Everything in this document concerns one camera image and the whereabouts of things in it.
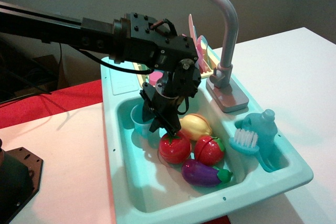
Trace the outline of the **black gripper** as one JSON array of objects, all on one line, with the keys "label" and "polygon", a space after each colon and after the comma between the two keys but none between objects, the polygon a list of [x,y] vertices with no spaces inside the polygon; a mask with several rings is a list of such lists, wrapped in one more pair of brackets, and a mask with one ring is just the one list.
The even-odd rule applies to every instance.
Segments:
[{"label": "black gripper", "polygon": [[154,133],[163,128],[169,136],[174,136],[181,129],[179,116],[188,111],[188,99],[196,95],[200,83],[200,71],[191,59],[179,61],[175,70],[166,71],[155,86],[143,83],[142,121],[153,120],[149,131]]}]

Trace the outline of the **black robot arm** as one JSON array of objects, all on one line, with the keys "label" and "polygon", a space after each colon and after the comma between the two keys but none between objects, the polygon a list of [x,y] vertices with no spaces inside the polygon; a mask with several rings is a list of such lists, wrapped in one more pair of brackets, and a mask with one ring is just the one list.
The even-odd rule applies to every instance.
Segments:
[{"label": "black robot arm", "polygon": [[196,95],[201,82],[192,38],[178,35],[167,19],[129,13],[105,23],[39,13],[3,2],[1,32],[66,44],[89,58],[96,52],[108,54],[114,70],[127,61],[145,65],[144,74],[162,72],[155,85],[145,82],[140,92],[142,118],[151,121],[151,132],[164,128],[175,135],[181,129],[178,108]]}]

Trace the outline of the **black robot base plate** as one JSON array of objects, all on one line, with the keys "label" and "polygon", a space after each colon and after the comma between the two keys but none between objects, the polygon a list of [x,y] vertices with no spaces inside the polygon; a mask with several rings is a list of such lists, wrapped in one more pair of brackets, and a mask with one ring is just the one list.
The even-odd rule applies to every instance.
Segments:
[{"label": "black robot base plate", "polygon": [[43,164],[24,147],[1,149],[1,223],[10,223],[38,193]]}]

